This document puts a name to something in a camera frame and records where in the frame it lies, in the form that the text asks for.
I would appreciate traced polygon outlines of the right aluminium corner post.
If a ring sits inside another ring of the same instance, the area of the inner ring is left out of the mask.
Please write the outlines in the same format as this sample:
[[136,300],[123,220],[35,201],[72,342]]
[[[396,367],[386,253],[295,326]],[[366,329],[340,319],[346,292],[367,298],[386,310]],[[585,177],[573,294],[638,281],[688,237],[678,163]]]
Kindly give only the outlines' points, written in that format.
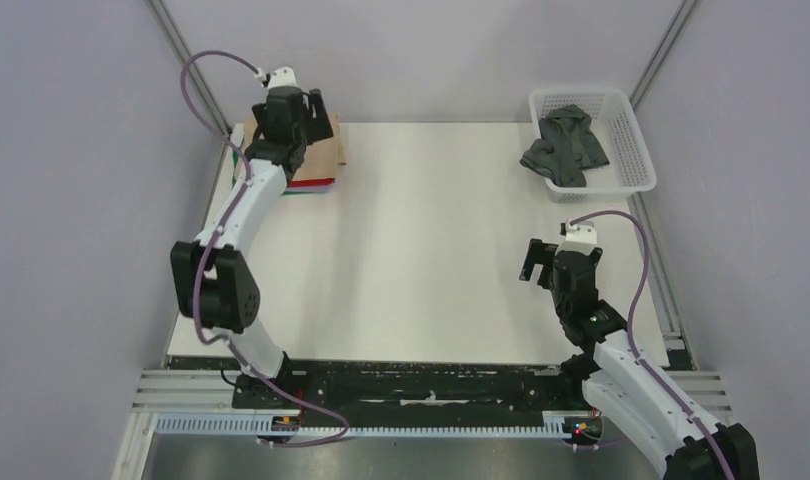
[[671,50],[679,40],[682,31],[700,4],[701,2],[699,0],[681,0],[679,2],[678,8],[654,48],[633,91],[629,95],[629,102],[634,110],[637,110],[641,105],[661,68],[668,59]]

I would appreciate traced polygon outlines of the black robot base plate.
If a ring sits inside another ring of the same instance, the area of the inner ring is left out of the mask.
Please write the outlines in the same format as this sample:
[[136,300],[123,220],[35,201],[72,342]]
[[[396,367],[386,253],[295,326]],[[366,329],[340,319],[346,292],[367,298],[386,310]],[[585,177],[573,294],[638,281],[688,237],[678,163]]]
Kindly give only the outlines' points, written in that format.
[[233,380],[232,405],[297,408],[311,427],[535,427],[545,411],[612,411],[587,403],[582,356],[561,365],[359,362],[292,359],[270,386],[251,373]]

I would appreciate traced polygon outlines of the beige t shirt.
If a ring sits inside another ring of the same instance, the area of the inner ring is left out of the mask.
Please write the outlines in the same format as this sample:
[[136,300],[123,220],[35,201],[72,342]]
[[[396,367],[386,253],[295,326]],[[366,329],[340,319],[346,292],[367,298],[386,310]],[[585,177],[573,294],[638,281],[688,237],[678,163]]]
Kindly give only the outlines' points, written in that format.
[[338,116],[330,113],[333,137],[310,145],[306,149],[304,162],[292,181],[335,178],[346,161],[345,147],[340,136]]

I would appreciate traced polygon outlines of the dark grey t shirt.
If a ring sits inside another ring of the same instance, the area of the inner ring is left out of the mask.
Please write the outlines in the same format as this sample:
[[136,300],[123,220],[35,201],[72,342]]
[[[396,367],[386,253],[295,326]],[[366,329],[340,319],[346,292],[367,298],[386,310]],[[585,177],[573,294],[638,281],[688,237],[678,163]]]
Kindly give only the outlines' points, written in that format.
[[538,120],[540,137],[519,164],[560,188],[585,188],[585,172],[610,165],[591,129],[592,117],[573,104],[549,111]]

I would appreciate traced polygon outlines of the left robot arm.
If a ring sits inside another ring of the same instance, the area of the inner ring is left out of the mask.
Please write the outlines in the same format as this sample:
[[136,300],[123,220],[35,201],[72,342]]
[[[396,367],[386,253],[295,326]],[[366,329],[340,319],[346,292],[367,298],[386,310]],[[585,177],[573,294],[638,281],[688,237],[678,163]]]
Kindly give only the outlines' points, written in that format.
[[259,377],[259,397],[278,408],[293,399],[295,381],[281,372],[287,354],[259,318],[262,293],[245,256],[307,148],[334,132],[318,89],[274,87],[252,111],[258,137],[238,152],[242,173],[228,200],[194,240],[175,243],[170,261],[180,311],[199,341],[225,342],[242,371]]

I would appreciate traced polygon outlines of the white plastic basket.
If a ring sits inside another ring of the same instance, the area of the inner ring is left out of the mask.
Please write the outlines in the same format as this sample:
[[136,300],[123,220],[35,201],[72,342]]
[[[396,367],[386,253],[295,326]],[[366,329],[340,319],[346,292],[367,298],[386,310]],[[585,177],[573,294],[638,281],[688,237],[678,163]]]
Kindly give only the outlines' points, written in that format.
[[628,97],[612,87],[561,85],[535,89],[529,110],[536,133],[538,121],[552,111],[575,105],[591,117],[592,134],[609,164],[585,176],[584,187],[557,186],[546,180],[548,198],[554,203],[611,202],[648,192],[657,178],[643,135]]

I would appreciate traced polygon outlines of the folded red t shirt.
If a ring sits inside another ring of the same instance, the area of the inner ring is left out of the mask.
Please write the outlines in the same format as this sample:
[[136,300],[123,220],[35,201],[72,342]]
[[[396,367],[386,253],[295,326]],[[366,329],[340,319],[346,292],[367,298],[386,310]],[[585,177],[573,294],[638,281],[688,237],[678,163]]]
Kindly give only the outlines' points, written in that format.
[[300,185],[320,185],[320,184],[328,184],[335,182],[335,178],[323,178],[323,179],[311,179],[311,180],[300,180],[300,181],[292,181],[289,186],[300,186]]

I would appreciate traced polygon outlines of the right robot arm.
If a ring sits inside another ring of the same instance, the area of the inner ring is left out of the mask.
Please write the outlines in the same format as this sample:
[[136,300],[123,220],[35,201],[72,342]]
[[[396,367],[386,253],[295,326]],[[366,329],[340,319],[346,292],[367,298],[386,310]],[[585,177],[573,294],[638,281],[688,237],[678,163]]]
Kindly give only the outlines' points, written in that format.
[[602,412],[662,479],[757,479],[756,442],[692,399],[630,341],[626,319],[599,296],[602,250],[532,239],[520,279],[550,291],[568,340],[580,353],[561,365],[561,400]]

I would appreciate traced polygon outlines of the folded lavender t shirt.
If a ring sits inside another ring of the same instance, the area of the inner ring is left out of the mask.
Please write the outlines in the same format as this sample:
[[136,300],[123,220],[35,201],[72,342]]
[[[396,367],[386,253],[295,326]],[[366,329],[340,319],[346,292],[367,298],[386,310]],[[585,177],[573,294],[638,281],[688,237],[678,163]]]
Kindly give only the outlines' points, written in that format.
[[335,182],[320,185],[289,186],[285,190],[285,195],[322,194],[329,192],[334,186]]

